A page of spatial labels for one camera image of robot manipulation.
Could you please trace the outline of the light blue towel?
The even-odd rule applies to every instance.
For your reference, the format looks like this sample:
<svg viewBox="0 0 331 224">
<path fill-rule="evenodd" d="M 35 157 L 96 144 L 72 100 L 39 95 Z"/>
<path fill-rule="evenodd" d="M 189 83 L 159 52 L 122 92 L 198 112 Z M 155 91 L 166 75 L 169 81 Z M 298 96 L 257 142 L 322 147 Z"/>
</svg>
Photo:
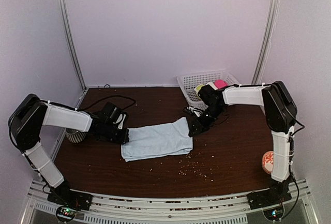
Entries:
<svg viewBox="0 0 331 224">
<path fill-rule="evenodd" d="M 121 146 L 126 161 L 186 155 L 193 150 L 185 117 L 175 122 L 129 129 L 129 142 Z"/>
</svg>

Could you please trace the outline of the green patterned towel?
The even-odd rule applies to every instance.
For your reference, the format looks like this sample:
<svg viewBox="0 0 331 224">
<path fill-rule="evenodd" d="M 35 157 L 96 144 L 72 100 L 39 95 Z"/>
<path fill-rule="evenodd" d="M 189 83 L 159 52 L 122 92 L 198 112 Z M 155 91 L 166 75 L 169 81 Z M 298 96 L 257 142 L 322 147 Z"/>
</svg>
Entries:
<svg viewBox="0 0 331 224">
<path fill-rule="evenodd" d="M 199 98 L 199 91 L 201 90 L 202 87 L 204 87 L 204 84 L 199 84 L 194 88 L 194 91 L 196 92 L 197 97 Z"/>
</svg>

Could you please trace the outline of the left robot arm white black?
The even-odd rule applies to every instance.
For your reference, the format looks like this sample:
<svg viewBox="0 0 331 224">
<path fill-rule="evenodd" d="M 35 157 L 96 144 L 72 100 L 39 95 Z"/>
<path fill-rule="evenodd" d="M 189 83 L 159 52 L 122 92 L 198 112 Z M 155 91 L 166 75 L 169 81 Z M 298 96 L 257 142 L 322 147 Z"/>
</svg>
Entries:
<svg viewBox="0 0 331 224">
<path fill-rule="evenodd" d="M 129 130 L 125 127 L 127 117 L 126 111 L 110 102 L 97 113 L 92 113 L 88 109 L 73 108 L 28 94 L 11 114 L 8 131 L 13 145 L 54 190 L 55 198 L 62 205 L 70 205 L 74 193 L 43 147 L 41 139 L 45 129 L 71 129 L 122 145 L 129 141 Z"/>
</svg>

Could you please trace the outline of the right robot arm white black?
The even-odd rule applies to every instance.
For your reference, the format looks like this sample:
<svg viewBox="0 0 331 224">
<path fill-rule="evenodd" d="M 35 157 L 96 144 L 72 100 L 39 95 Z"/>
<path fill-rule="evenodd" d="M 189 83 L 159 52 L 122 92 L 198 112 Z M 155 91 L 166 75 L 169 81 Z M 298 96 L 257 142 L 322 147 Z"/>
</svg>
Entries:
<svg viewBox="0 0 331 224">
<path fill-rule="evenodd" d="M 192 113 L 188 120 L 190 137 L 197 136 L 210 130 L 219 115 L 230 106 L 258 106 L 264 111 L 266 125 L 273 140 L 274 165 L 271 179 L 274 185 L 265 193 L 265 200 L 276 204 L 285 195 L 285 184 L 292 174 L 294 155 L 294 137 L 298 130 L 305 125 L 297 119 L 298 109 L 287 87 L 282 81 L 270 84 L 229 85 L 214 89 L 210 85 L 201 87 L 198 96 L 206 105 L 199 114 Z"/>
</svg>

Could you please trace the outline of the striped ceramic mug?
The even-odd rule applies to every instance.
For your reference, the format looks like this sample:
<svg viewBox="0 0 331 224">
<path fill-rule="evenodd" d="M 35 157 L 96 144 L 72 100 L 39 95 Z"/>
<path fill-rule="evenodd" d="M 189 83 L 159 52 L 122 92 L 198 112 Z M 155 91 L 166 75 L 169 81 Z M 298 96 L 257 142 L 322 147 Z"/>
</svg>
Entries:
<svg viewBox="0 0 331 224">
<path fill-rule="evenodd" d="M 86 138 L 86 133 L 74 129 L 65 129 L 66 138 L 73 144 L 78 144 Z"/>
</svg>

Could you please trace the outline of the white plastic basket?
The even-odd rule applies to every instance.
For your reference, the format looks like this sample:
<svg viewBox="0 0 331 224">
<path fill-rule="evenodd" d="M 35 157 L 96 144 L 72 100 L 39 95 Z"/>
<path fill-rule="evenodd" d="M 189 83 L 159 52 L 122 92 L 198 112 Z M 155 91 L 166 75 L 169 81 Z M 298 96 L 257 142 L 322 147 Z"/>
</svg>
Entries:
<svg viewBox="0 0 331 224">
<path fill-rule="evenodd" d="M 223 80 L 227 85 L 239 84 L 239 81 L 228 71 L 218 70 L 209 72 L 198 72 L 177 77 L 177 82 L 189 106 L 206 109 L 204 102 L 198 97 L 195 88 L 208 82 Z"/>
</svg>

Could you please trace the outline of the rolled white towel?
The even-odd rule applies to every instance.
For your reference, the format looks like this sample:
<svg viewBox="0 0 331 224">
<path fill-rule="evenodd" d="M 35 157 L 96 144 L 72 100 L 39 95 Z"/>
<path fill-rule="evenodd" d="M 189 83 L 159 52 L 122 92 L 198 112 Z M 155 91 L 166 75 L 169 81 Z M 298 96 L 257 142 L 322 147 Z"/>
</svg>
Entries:
<svg viewBox="0 0 331 224">
<path fill-rule="evenodd" d="M 218 87 L 213 82 L 208 82 L 207 85 L 211 86 L 214 90 L 218 89 Z"/>
</svg>

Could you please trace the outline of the rolled pink towel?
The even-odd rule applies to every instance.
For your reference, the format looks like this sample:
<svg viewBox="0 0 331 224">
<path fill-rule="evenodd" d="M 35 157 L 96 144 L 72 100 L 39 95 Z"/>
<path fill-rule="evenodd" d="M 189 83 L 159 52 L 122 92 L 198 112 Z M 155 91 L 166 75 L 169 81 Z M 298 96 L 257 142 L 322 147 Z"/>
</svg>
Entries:
<svg viewBox="0 0 331 224">
<path fill-rule="evenodd" d="M 216 80 L 214 82 L 214 85 L 217 89 L 221 89 L 221 88 L 225 88 L 228 84 L 226 81 L 223 81 L 223 80 Z"/>
</svg>

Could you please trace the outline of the red patterned bowl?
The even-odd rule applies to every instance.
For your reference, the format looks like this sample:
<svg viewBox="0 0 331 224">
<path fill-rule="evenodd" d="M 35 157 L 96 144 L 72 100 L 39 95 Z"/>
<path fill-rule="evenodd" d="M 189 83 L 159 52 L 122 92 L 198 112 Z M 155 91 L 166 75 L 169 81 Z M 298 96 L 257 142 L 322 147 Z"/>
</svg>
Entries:
<svg viewBox="0 0 331 224">
<path fill-rule="evenodd" d="M 267 174 L 271 174 L 273 170 L 274 165 L 274 152 L 268 151 L 262 156 L 262 169 Z"/>
</svg>

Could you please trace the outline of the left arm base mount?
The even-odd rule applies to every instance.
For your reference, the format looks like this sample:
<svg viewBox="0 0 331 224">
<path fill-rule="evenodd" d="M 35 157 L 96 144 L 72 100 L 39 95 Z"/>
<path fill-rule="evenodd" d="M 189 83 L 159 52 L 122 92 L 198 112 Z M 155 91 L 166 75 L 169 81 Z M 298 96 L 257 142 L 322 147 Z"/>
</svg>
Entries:
<svg viewBox="0 0 331 224">
<path fill-rule="evenodd" d="M 76 210 L 88 211 L 93 196 L 89 193 L 83 193 L 71 190 L 71 186 L 68 181 L 62 182 L 58 187 L 50 188 L 47 200 L 59 205 L 68 206 Z"/>
</svg>

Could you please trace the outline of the right aluminium frame post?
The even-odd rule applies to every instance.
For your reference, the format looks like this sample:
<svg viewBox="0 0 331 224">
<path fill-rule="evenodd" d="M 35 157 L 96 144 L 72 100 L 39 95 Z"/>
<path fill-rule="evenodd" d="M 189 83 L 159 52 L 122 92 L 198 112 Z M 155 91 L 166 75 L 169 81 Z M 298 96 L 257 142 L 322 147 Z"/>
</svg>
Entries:
<svg viewBox="0 0 331 224">
<path fill-rule="evenodd" d="M 270 0 L 269 2 L 269 10 L 265 25 L 265 31 L 262 39 L 261 48 L 259 51 L 257 64 L 251 81 L 252 84 L 260 84 L 262 82 L 262 76 L 264 74 L 269 50 L 271 48 L 271 37 L 277 21 L 279 2 L 280 0 Z"/>
</svg>

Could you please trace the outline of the aluminium frame post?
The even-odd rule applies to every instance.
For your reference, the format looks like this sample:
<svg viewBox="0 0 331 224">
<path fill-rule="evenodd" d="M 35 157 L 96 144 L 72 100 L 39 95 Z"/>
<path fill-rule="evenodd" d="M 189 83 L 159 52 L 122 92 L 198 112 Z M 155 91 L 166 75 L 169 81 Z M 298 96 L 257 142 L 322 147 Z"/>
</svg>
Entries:
<svg viewBox="0 0 331 224">
<path fill-rule="evenodd" d="M 279 2 L 280 0 L 270 0 L 269 2 L 269 10 L 265 25 L 265 31 L 262 39 L 261 48 L 259 51 L 257 64 L 251 81 L 252 84 L 260 84 L 262 82 L 262 76 L 264 74 L 269 50 L 271 48 L 271 37 L 277 21 Z"/>
<path fill-rule="evenodd" d="M 67 12 L 66 0 L 58 0 L 58 4 L 59 4 L 61 16 L 62 16 L 65 38 L 66 38 L 70 58 L 73 63 L 74 71 L 78 78 L 80 88 L 82 89 L 82 91 L 85 91 L 87 89 L 87 87 L 86 87 L 86 84 L 85 84 L 85 81 L 83 78 L 83 73 L 82 73 L 82 70 L 81 70 L 81 67 L 80 67 L 80 64 L 78 61 L 77 52 L 76 52 L 76 48 L 74 45 L 74 40 L 73 40 L 70 23 L 69 23 L 69 16 L 68 16 L 68 12 Z"/>
</svg>

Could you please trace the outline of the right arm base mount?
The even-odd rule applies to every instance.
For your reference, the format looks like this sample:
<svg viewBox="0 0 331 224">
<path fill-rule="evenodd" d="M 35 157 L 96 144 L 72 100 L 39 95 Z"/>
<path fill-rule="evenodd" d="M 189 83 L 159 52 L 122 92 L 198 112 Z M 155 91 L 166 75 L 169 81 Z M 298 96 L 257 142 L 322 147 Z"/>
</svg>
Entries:
<svg viewBox="0 0 331 224">
<path fill-rule="evenodd" d="M 289 201 L 291 199 L 289 184 L 286 182 L 275 181 L 266 190 L 253 191 L 247 194 L 247 200 L 251 210 L 281 204 L 283 201 Z"/>
</svg>

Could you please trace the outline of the left aluminium frame post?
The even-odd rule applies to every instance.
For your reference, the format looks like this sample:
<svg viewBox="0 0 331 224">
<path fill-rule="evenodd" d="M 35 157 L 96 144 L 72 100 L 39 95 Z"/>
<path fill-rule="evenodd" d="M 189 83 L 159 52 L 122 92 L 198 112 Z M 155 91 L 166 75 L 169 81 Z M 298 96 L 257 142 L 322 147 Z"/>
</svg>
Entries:
<svg viewBox="0 0 331 224">
<path fill-rule="evenodd" d="M 73 63 L 74 71 L 78 78 L 80 88 L 82 89 L 82 91 L 85 91 L 87 89 L 87 87 L 86 87 L 86 84 L 85 84 L 85 81 L 83 78 L 83 73 L 82 73 L 82 70 L 81 70 L 81 67 L 80 67 L 80 64 L 78 61 L 77 52 L 76 52 L 76 48 L 74 45 L 74 40 L 73 40 L 70 23 L 69 23 L 69 16 L 68 16 L 68 12 L 67 12 L 66 0 L 58 0 L 58 4 L 59 4 L 61 16 L 62 16 L 65 38 L 66 38 L 70 58 Z"/>
</svg>

